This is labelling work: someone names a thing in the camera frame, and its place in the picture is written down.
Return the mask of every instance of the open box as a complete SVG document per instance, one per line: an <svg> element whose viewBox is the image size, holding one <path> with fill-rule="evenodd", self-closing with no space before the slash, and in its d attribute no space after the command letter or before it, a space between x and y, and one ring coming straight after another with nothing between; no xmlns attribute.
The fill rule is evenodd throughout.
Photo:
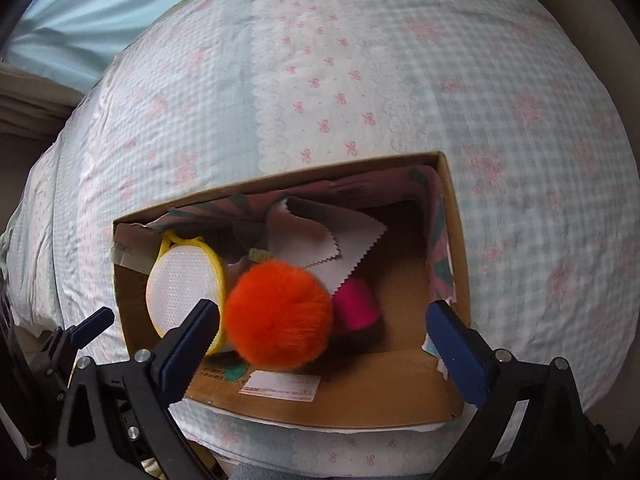
<svg viewBox="0 0 640 480"><path fill-rule="evenodd" d="M443 153L386 156L240 182L116 220L114 286L129 354L152 348L159 339L146 310L148 276L133 270L145 270L139 267L146 264L140 264L131 254L136 251L136 244L148 245L149 240L155 243L153 240L158 240L158 234L140 224L155 221L176 208L236 194L264 193L416 165L431 166L440 179L456 290L452 308L468 325L468 278L462 225L446 158ZM238 380L228 380L225 374L228 356L205 358L186 397L240 416L314 428L398 428L447 422L461 415L463 401L453 382L444 379L436 369L437 359L421 348L425 337L424 311L432 298L420 210L415 203L403 201L370 208L366 213L388 227L358 266L358 272L367 279L383 311L383 330L370 341L338 341L317 361L299 370L322 377L312 402L240 394L241 386L255 369L248 367ZM123 251L121 241L125 235L127 250ZM225 239L225 233L219 238Z"/></svg>

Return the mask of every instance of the magenta object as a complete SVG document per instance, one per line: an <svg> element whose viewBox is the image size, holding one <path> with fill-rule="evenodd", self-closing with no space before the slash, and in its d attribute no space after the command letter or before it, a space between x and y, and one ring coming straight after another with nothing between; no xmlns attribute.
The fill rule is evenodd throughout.
<svg viewBox="0 0 640 480"><path fill-rule="evenodd" d="M334 332L345 333L362 330L373 325L382 315L373 291L367 282L350 276L336 290L334 302Z"/></svg>

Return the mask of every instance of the silver bolt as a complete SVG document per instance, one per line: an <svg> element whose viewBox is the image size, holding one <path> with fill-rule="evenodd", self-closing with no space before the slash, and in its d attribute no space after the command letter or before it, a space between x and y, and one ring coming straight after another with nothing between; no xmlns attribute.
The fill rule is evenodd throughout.
<svg viewBox="0 0 640 480"><path fill-rule="evenodd" d="M556 357L554 359L554 364L558 370L567 370L569 368L569 363L563 357Z"/></svg>
<svg viewBox="0 0 640 480"><path fill-rule="evenodd" d="M140 430L135 426L129 426L129 429L127 430L127 435L129 435L129 438L131 440L137 440L138 437L140 436Z"/></svg>
<svg viewBox="0 0 640 480"><path fill-rule="evenodd" d="M88 367L88 365L91 364L91 358L88 355L85 355L81 358L78 359L78 368L80 368L81 370L84 370L85 368Z"/></svg>
<svg viewBox="0 0 640 480"><path fill-rule="evenodd" d="M495 351L495 358L498 359L498 361L500 361L501 363L508 363L509 361L511 361L512 357L513 356L511 355L511 352L505 350L504 348L500 348Z"/></svg>
<svg viewBox="0 0 640 480"><path fill-rule="evenodd" d="M139 363L144 363L146 361L149 361L150 357L151 357L151 352L146 348L141 348L133 355L133 358Z"/></svg>

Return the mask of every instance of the orange pom-pom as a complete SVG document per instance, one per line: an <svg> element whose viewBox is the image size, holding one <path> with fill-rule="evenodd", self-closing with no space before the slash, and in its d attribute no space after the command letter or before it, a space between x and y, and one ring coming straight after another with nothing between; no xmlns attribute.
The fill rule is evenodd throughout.
<svg viewBox="0 0 640 480"><path fill-rule="evenodd" d="M228 338L252 365L296 368L325 349L331 297L305 269L271 260L244 273L225 301Z"/></svg>

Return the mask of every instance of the yellow loop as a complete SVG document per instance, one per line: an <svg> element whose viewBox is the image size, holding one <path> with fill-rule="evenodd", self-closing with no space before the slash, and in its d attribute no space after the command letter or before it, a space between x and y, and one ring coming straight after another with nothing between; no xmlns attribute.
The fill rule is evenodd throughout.
<svg viewBox="0 0 640 480"><path fill-rule="evenodd" d="M211 342L211 346L209 346L209 350L207 350L207 355L212 355L215 352L217 352L226 341L226 334L225 334L225 329L222 321L223 320L222 313L223 313L223 307L224 307L225 296L226 296L225 271L222 267L222 264L220 263L220 259L218 258L218 255L214 252L213 249L211 249L211 247L209 247L204 242L202 237L199 236L197 238L190 238L188 240L183 240L177 234L175 234L174 231L171 229L167 229L167 231L165 231L164 234L162 235L162 243L160 244L160 251L158 253L158 257L156 258L156 261L158 261L164 254L166 254L169 251L169 249L172 248L172 246L185 246L185 245L198 247L199 249L204 251L204 253L209 257L211 266L213 267L214 272L216 273L216 277L218 279L220 296L216 301L216 303L218 304L218 311L220 313L220 325L218 327L218 332L216 333L215 338L213 338L213 341Z"/></svg>

